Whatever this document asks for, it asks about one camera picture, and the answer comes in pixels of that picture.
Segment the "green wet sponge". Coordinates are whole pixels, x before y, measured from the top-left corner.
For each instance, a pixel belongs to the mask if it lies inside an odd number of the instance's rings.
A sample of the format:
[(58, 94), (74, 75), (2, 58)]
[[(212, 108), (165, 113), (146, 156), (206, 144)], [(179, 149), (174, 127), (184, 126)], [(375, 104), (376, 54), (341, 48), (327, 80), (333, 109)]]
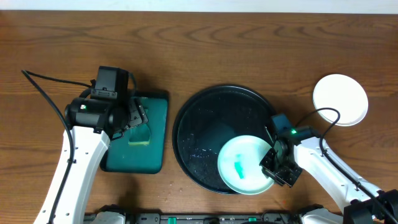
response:
[(149, 145), (151, 131), (147, 124), (140, 124), (129, 130), (128, 144), (130, 146)]

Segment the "mint plate front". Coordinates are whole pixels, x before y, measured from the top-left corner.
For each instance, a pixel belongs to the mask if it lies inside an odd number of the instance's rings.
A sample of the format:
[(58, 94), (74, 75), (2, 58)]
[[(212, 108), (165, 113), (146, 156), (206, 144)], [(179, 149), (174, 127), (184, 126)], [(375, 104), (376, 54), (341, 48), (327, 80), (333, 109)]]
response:
[(221, 179), (239, 194), (257, 195), (267, 191), (274, 180), (262, 172), (260, 162), (270, 149), (270, 144), (255, 136), (230, 139), (218, 154)]

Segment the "white plate with green stain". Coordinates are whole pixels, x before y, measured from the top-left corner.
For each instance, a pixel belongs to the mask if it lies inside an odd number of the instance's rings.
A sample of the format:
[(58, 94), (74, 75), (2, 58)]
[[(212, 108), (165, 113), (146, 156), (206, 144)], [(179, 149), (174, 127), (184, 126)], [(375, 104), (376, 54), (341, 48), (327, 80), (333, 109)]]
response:
[(320, 116), (337, 126), (354, 126), (368, 112), (368, 96), (353, 78), (331, 74), (321, 78), (312, 94), (313, 104)]

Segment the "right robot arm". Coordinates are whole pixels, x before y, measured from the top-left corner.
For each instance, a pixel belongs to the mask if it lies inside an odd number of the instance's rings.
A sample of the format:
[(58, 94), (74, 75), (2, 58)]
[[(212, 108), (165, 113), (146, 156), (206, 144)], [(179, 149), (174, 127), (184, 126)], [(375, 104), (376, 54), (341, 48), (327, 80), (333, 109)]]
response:
[(264, 175), (290, 187), (307, 171), (343, 213), (339, 217), (317, 208), (303, 213), (302, 223), (397, 223), (397, 190), (385, 192), (362, 178), (309, 126), (279, 130), (259, 164)]

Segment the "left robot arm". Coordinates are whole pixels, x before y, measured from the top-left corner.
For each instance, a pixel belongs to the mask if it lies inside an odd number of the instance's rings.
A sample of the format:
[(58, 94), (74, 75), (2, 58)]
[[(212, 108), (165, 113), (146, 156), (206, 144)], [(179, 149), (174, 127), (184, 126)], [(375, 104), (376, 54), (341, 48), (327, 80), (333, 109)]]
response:
[(96, 171), (111, 141), (147, 122), (134, 99), (134, 75), (121, 68), (100, 66), (96, 79), (65, 108), (49, 102), (64, 125), (60, 160), (36, 223), (83, 223)]

